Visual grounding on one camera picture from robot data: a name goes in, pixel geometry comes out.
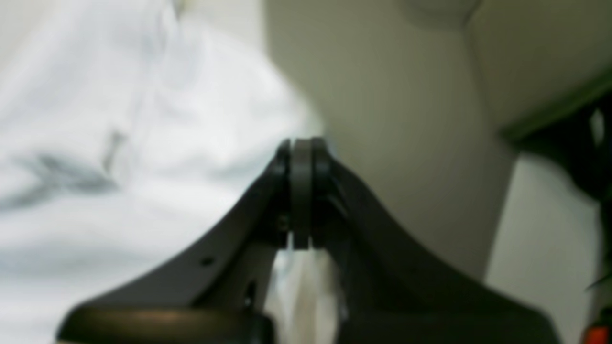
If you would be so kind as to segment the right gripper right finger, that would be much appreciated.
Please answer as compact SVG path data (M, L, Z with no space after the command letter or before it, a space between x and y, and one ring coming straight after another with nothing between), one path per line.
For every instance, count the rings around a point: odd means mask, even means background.
M339 270L337 344L557 344L541 313L413 239L323 139L302 142L302 239Z

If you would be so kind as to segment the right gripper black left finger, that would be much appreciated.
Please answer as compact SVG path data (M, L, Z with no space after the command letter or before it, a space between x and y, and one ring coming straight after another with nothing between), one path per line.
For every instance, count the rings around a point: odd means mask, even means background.
M290 143L203 237L159 267L75 306L60 344L275 344L263 306L288 242Z

